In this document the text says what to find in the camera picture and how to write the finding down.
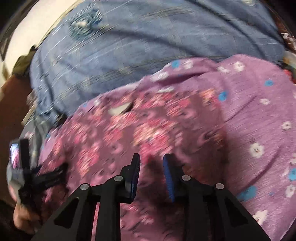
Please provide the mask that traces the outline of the person's left hand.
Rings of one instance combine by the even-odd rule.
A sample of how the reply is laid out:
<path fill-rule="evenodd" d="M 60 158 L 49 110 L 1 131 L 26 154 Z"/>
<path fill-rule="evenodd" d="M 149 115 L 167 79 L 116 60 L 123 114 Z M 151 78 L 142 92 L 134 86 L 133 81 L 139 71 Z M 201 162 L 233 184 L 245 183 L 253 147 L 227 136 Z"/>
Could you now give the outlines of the person's left hand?
<path fill-rule="evenodd" d="M 16 203 L 13 213 L 13 221 L 17 229 L 30 235 L 34 235 L 40 226 L 41 220 L 41 216 L 31 208 L 26 207 L 20 202 Z"/>

